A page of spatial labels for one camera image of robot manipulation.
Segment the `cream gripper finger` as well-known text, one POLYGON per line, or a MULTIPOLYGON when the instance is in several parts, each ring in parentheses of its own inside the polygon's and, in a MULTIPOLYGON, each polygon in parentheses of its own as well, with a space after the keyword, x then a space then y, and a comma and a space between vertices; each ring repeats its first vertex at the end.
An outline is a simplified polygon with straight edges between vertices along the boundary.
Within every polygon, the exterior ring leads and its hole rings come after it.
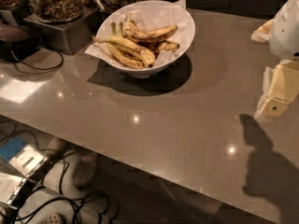
POLYGON ((273 20, 269 20, 261 25, 257 30, 255 30, 252 35, 251 39, 256 42, 264 43, 269 41, 271 27, 272 27, 273 20))

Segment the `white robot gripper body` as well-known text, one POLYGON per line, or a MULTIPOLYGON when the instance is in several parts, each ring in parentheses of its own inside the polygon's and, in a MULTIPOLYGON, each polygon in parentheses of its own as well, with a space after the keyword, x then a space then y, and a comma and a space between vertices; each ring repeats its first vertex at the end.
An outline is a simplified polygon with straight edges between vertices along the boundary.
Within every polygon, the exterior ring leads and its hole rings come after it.
POLYGON ((276 14, 269 46, 280 59, 299 59, 299 0, 288 0, 276 14))

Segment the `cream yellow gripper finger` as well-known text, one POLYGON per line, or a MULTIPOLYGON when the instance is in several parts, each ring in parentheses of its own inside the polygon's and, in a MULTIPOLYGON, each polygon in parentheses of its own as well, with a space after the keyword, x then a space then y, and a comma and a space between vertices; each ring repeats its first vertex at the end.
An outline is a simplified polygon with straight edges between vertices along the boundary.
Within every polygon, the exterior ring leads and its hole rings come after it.
POLYGON ((282 60, 263 73, 263 94, 254 118, 266 121, 280 117, 299 95, 299 62, 282 60))

